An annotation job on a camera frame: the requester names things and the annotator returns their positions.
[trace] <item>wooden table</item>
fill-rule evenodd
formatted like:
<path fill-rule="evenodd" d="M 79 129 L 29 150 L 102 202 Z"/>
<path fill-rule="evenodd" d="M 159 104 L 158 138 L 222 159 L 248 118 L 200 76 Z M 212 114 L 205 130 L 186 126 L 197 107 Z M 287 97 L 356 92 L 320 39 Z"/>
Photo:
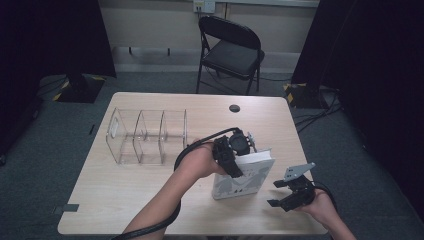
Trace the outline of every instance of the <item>wooden table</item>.
<path fill-rule="evenodd" d="M 233 113 L 229 106 L 241 110 Z M 140 209 L 159 191 L 173 171 L 163 166 L 117 164 L 106 143 L 113 110 L 187 110 L 188 142 L 230 127 L 254 134 L 258 149 L 272 148 L 276 159 L 257 194 L 232 199 L 211 197 L 213 175 L 200 179 L 183 197 L 169 235 L 304 235 L 326 230 L 309 215 L 272 208 L 268 199 L 291 194 L 274 187 L 289 166 L 305 164 L 287 102 L 277 97 L 191 94 L 116 93 L 105 113 L 93 146 L 68 204 L 77 212 L 64 212 L 58 231 L 65 235 L 114 235 L 121 233 Z"/>

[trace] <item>electrical outlet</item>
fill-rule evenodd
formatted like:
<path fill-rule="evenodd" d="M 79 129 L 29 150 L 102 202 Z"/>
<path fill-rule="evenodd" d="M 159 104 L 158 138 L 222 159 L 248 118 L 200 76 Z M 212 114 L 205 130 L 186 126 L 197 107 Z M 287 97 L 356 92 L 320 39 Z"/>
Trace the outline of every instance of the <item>electrical outlet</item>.
<path fill-rule="evenodd" d="M 193 12 L 203 12 L 203 9 L 205 8 L 205 1 L 204 0 L 194 0 L 193 1 Z"/>
<path fill-rule="evenodd" d="M 204 13 L 215 13 L 215 1 L 205 1 L 202 11 Z"/>

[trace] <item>clear acrylic organizer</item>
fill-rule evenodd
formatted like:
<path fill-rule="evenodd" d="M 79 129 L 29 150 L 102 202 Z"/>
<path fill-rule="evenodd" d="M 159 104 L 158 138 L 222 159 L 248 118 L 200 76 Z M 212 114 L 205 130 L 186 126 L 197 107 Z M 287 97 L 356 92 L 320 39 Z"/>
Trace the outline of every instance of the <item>clear acrylic organizer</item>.
<path fill-rule="evenodd" d="M 174 162 L 187 146 L 187 112 L 115 108 L 106 142 L 118 164 Z"/>

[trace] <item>wall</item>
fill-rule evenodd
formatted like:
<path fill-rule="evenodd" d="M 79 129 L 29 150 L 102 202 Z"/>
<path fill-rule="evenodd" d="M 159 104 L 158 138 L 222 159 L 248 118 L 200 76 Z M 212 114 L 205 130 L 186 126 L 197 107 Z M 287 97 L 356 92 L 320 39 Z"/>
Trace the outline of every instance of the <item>wall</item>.
<path fill-rule="evenodd" d="M 264 1 L 269 5 L 232 2 L 236 3 L 217 2 L 214 15 L 251 27 L 267 52 L 301 52 L 317 1 Z M 198 16 L 192 11 L 192 1 L 99 0 L 99 3 L 112 47 L 200 48 Z"/>

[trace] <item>black wire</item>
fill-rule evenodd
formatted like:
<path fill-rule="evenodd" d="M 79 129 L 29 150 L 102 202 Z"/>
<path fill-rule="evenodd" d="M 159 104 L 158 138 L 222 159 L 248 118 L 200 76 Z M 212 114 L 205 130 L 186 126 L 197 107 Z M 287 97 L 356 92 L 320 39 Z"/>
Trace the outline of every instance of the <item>black wire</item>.
<path fill-rule="evenodd" d="M 291 78 L 287 78 L 287 79 L 270 79 L 270 78 L 264 78 L 264 77 L 260 77 L 260 80 L 265 80 L 265 81 L 270 81 L 270 82 L 287 82 L 287 81 L 291 81 Z"/>
<path fill-rule="evenodd" d="M 60 88 L 60 86 L 62 86 L 62 85 L 66 82 L 66 77 L 63 77 L 63 78 L 57 79 L 57 80 L 52 81 L 52 82 L 50 82 L 50 83 L 44 84 L 43 86 L 40 86 L 40 87 L 38 88 L 38 91 L 40 91 L 40 90 L 41 90 L 42 88 L 44 88 L 44 87 L 47 87 L 48 85 L 51 85 L 51 84 L 53 84 L 53 83 L 57 83 L 57 82 L 59 82 L 59 81 L 61 81 L 61 80 L 62 80 L 62 82 L 61 82 L 60 84 L 58 84 L 57 86 L 55 86 L 55 87 L 54 87 L 54 88 L 52 88 L 52 89 L 46 90 L 46 91 L 45 91 L 45 92 L 43 92 L 43 93 L 37 94 L 37 96 L 38 96 L 38 97 L 41 97 L 41 96 L 43 96 L 43 95 L 46 95 L 47 93 L 50 93 L 50 92 L 53 92 L 54 90 L 57 90 L 58 88 Z"/>
<path fill-rule="evenodd" d="M 297 122 L 297 123 L 295 123 L 295 126 L 297 127 L 297 126 L 300 126 L 301 124 L 303 124 L 303 123 L 306 123 L 306 122 L 308 122 L 305 126 L 303 126 L 301 129 L 299 129 L 298 131 L 297 131 L 297 133 L 299 134 L 299 133 L 301 133 L 303 130 L 305 130 L 308 126 L 310 126 L 312 123 L 314 123 L 316 120 L 318 120 L 318 119 L 320 119 L 320 118 L 322 118 L 322 117 L 324 117 L 324 116 L 328 116 L 328 115 L 331 115 L 331 114 L 333 114 L 333 113 L 335 113 L 335 112 L 338 112 L 340 109 L 341 109 L 341 107 L 339 107 L 339 108 L 337 108 L 336 110 L 334 110 L 334 111 L 331 111 L 332 110 L 332 108 L 334 107 L 334 106 L 336 106 L 335 105 L 335 101 L 336 101 L 336 99 L 337 99 L 337 96 L 338 96 L 338 91 L 335 91 L 335 93 L 334 93 L 334 97 L 333 97 L 333 100 L 332 100 L 332 102 L 331 102 L 331 104 L 330 104 L 330 106 L 328 107 L 328 109 L 326 109 L 326 110 L 324 110 L 324 111 L 322 111 L 322 112 L 320 112 L 320 113 L 318 113 L 318 114 L 316 114 L 316 115 L 304 115 L 304 116 L 299 116 L 299 117 L 306 117 L 306 116 L 309 116 L 308 118 L 305 118 L 305 119 L 303 119 L 303 120 L 301 120 L 301 121 L 299 121 L 299 122 Z"/>
<path fill-rule="evenodd" d="M 315 117 L 317 114 L 305 114 L 305 115 L 300 115 L 300 116 L 295 116 L 293 117 L 293 119 L 296 118 L 303 118 L 303 117 Z"/>
<path fill-rule="evenodd" d="M 228 128 L 226 130 L 223 130 L 223 131 L 220 131 L 220 132 L 215 133 L 213 135 L 210 135 L 209 137 L 200 139 L 200 140 L 192 143 L 191 145 L 188 145 L 183 151 L 181 151 L 181 153 L 178 155 L 177 159 L 175 160 L 174 171 L 178 168 L 178 166 L 180 165 L 180 163 L 184 159 L 184 157 L 189 152 L 193 151 L 195 148 L 201 146 L 202 144 L 205 144 L 207 141 L 209 141 L 212 138 L 215 138 L 215 137 L 222 135 L 224 133 L 236 131 L 236 130 L 240 130 L 240 129 L 239 128 Z M 118 236 L 112 238 L 112 240 L 132 239 L 132 238 L 143 236 L 143 235 L 146 235 L 146 234 L 149 234 L 149 233 L 152 233 L 152 232 L 156 232 L 156 231 L 158 231 L 162 228 L 165 228 L 175 221 L 175 219 L 178 217 L 178 214 L 180 213 L 180 209 L 181 209 L 181 200 L 179 201 L 179 203 L 178 203 L 177 207 L 175 208 L 174 212 L 172 213 L 172 215 L 169 216 L 164 221 L 162 221 L 158 224 L 152 225 L 150 227 L 145 227 L 145 228 L 141 228 L 141 229 L 138 229 L 138 230 L 135 230 L 135 231 L 123 233 L 121 235 L 118 235 Z"/>

